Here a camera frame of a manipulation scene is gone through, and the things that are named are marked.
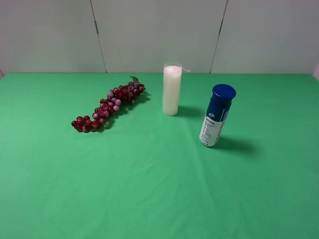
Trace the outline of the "blue and white yogurt bottle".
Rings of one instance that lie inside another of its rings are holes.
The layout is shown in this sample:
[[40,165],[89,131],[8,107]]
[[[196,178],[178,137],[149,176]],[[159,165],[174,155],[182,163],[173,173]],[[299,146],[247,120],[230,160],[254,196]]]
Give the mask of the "blue and white yogurt bottle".
[[229,85],[218,84],[212,88],[212,96],[199,135],[204,146],[212,147],[217,144],[235,96],[235,89]]

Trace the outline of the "bunch of red grapes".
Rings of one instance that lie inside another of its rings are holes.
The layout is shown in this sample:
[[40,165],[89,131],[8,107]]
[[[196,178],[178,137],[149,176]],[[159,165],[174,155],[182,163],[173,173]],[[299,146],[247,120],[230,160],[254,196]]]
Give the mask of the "bunch of red grapes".
[[94,109],[91,116],[78,116],[71,125],[78,132],[95,132],[102,129],[107,120],[114,116],[122,106],[134,104],[136,98],[146,92],[145,84],[135,76],[125,85],[111,89],[105,98],[100,100],[100,105]]

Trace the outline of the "tall white candle in glass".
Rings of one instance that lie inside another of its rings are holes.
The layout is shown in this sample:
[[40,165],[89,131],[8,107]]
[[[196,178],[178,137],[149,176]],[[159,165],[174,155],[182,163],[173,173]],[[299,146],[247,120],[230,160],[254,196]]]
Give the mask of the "tall white candle in glass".
[[162,112],[167,116],[174,116],[178,112],[183,71],[190,72],[176,62],[169,62],[163,66]]

